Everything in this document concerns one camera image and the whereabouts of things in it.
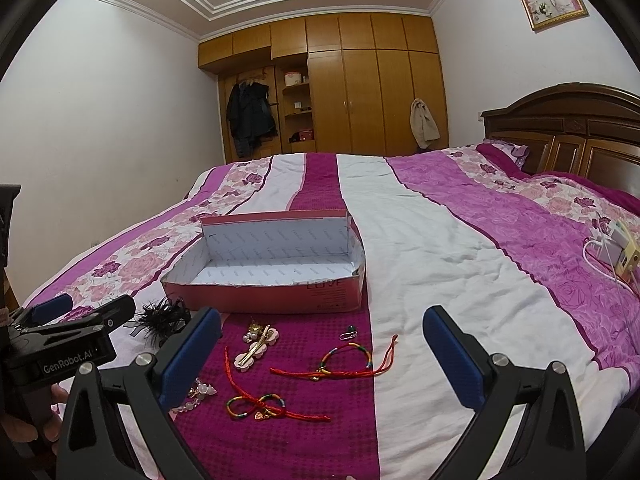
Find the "black jacket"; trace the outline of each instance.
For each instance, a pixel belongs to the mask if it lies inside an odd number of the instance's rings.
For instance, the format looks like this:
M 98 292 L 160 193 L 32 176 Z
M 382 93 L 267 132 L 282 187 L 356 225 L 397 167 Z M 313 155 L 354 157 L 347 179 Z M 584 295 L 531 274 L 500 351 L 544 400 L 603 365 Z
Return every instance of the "black jacket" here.
M 226 118 L 231 126 L 239 157 L 251 156 L 265 136 L 277 135 L 276 122 L 267 100 L 269 87 L 260 83 L 234 85 L 226 106 Z

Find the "black feather hair accessory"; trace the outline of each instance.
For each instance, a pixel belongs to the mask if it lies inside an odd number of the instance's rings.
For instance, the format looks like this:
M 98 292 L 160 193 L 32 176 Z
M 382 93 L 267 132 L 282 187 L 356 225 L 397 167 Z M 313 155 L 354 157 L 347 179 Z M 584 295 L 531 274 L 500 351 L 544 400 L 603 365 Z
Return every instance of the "black feather hair accessory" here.
M 137 336 L 146 330 L 146 338 L 153 346 L 161 347 L 173 334 L 180 332 L 190 322 L 191 314 L 182 298 L 171 301 L 169 298 L 149 303 L 142 307 L 142 312 L 135 320 L 136 329 L 131 333 Z

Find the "wooden headboard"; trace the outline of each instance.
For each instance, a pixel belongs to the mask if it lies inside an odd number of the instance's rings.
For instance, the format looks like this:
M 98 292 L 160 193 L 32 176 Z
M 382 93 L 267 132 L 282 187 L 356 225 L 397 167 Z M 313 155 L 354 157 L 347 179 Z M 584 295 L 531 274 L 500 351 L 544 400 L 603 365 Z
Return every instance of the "wooden headboard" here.
M 565 83 L 482 114 L 485 136 L 526 144 L 523 171 L 564 171 L 640 198 L 640 97 Z

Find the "cardboard box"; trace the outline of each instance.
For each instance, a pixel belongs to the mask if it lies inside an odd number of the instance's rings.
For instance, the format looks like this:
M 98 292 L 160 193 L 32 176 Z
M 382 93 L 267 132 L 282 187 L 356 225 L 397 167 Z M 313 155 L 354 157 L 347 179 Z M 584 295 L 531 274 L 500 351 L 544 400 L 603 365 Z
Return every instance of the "cardboard box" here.
M 362 242 L 346 211 L 289 211 L 201 220 L 201 239 L 160 280 L 187 308 L 309 314 L 360 307 Z

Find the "bolt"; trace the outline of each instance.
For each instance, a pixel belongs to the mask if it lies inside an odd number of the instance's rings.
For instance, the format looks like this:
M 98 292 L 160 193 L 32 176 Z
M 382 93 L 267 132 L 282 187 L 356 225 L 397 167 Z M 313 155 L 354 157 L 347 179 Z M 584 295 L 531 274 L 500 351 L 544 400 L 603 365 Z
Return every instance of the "bolt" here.
M 564 374 L 566 372 L 566 366 L 564 366 L 560 361 L 554 361 L 554 363 L 551 365 L 551 369 L 556 374 Z
M 81 375 L 87 375 L 93 369 L 94 369 L 94 365 L 91 363 L 82 363 L 78 367 L 78 371 L 80 372 Z
M 149 352 L 143 352 L 142 354 L 137 355 L 136 364 L 138 366 L 146 366 L 153 360 L 153 358 L 153 354 L 150 354 Z
M 504 354 L 492 355 L 491 361 L 493 361 L 496 366 L 506 366 L 509 364 L 509 358 Z

